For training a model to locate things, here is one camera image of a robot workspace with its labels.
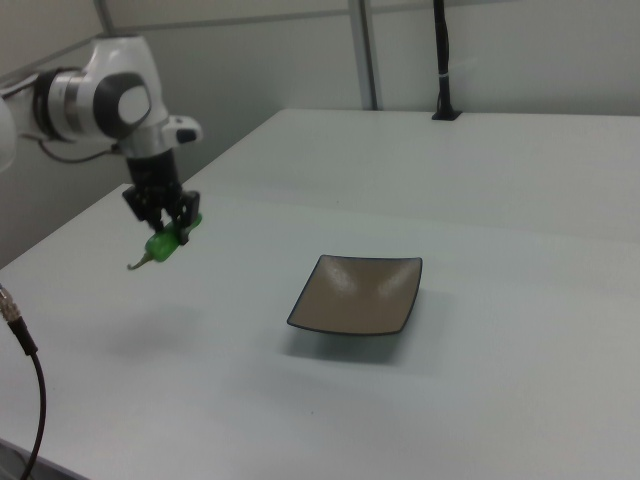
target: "small green vegetable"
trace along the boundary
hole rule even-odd
[[[187,229],[187,234],[200,225],[202,222],[202,214],[199,213],[196,221],[193,222]],[[162,263],[169,258],[173,252],[175,252],[180,246],[178,241],[178,231],[173,222],[169,223],[161,232],[154,234],[144,246],[145,253],[138,263],[135,265],[127,265],[129,270],[135,270],[140,268],[147,262],[154,260]]]

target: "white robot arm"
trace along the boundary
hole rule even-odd
[[[184,245],[198,217],[200,197],[182,189],[172,149],[200,140],[200,125],[167,112],[144,38],[97,37],[93,47],[83,69],[38,72],[0,90],[0,168],[3,156],[6,164],[15,155],[16,135],[115,143],[133,181],[123,196],[138,220],[162,232],[165,210]]]

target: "brown plate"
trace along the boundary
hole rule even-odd
[[[322,255],[287,323],[346,335],[398,333],[411,314],[421,275],[421,258]]]

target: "cable connector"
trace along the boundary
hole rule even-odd
[[[24,350],[25,355],[34,355],[38,351],[38,347],[33,341],[33,338],[31,338],[31,334],[20,314],[18,305],[13,301],[13,297],[9,291],[2,285],[0,285],[0,313],[7,321],[9,328],[18,339],[18,342],[20,342],[20,346],[22,350]]]

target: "white table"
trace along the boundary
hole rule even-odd
[[[118,191],[0,272],[42,455],[95,479],[637,479],[640,120],[285,111],[164,265]],[[318,256],[421,256],[398,336],[285,321]],[[0,437],[30,362],[0,334]]]

